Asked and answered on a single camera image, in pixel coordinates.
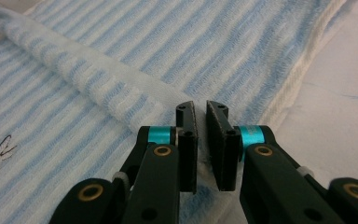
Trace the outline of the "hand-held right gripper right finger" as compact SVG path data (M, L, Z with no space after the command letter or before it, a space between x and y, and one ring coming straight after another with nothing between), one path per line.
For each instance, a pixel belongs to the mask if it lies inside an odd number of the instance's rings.
M238 163L244 162L247 147L275 139L266 125L231 125L228 107L215 101L206 103L206 128L213 175L220 191L236 188Z

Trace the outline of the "blue striped towel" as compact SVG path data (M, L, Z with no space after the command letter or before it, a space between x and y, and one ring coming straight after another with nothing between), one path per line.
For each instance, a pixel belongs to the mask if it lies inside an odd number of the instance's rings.
M0 224L47 224L185 101L278 126L349 0L44 0L0 7Z

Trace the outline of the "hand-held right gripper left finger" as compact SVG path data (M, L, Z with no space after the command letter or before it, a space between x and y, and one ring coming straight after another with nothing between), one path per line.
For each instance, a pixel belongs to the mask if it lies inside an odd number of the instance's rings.
M175 126L142 126L138 136L148 144L172 145L179 150L180 190L197 192L198 130L192 101L175 108Z

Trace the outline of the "white grid mat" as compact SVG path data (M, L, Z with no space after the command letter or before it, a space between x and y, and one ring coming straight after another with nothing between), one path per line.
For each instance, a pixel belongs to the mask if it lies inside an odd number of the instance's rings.
M323 38L293 102L272 126L322 180L358 176L358 2L338 35Z

